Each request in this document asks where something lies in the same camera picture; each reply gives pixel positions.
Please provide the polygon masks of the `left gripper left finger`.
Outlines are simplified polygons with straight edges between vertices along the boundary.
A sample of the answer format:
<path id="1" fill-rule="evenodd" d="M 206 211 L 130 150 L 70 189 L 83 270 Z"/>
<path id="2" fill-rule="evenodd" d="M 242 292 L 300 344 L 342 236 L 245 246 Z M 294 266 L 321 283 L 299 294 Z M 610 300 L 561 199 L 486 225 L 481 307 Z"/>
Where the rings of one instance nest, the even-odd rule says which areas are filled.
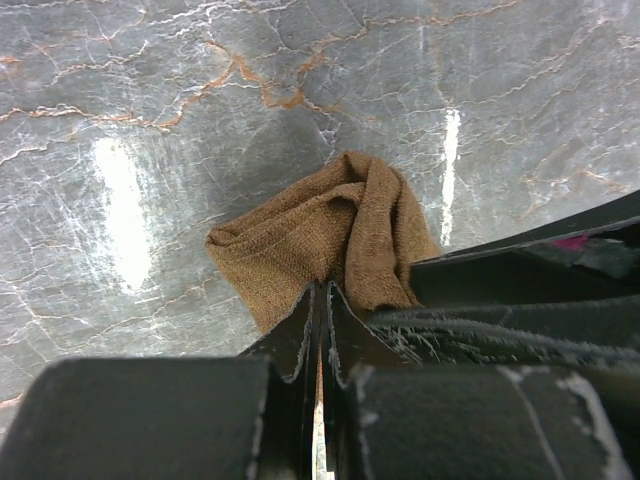
<path id="1" fill-rule="evenodd" d="M 309 479 L 318 347 L 312 284 L 235 357 L 72 358 L 28 389 L 5 479 Z"/>

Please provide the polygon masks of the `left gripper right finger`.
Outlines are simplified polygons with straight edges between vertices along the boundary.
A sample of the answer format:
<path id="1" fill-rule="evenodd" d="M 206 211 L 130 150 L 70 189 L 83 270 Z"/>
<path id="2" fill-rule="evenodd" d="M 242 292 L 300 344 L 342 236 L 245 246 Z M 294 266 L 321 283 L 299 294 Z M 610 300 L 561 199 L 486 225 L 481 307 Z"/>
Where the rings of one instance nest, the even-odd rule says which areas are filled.
<path id="1" fill-rule="evenodd" d="M 421 364 L 321 296 L 328 469 L 339 479 L 631 479 L 635 370 Z"/>

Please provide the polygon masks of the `brown cloth napkin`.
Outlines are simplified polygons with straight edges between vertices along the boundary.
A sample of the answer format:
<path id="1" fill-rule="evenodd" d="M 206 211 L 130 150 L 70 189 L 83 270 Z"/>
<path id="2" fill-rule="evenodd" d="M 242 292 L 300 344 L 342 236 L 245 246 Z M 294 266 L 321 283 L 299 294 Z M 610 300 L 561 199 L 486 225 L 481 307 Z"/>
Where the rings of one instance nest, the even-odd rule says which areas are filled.
<path id="1" fill-rule="evenodd" d="M 410 267 L 439 254 L 405 177 L 355 151 L 212 228 L 206 249 L 263 333 L 313 281 L 335 281 L 358 314 L 416 306 Z"/>

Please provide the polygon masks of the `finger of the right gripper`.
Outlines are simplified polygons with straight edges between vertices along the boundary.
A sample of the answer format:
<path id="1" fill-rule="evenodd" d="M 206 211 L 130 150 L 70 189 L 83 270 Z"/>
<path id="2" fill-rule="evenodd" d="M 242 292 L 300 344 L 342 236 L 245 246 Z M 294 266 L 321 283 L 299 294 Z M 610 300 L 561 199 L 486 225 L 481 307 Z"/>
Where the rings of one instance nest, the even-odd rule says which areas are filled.
<path id="1" fill-rule="evenodd" d="M 412 265 L 432 308 L 607 299 L 639 291 L 639 194 Z"/>
<path id="2" fill-rule="evenodd" d="M 639 296 L 374 314 L 369 328 L 421 364 L 639 368 Z"/>

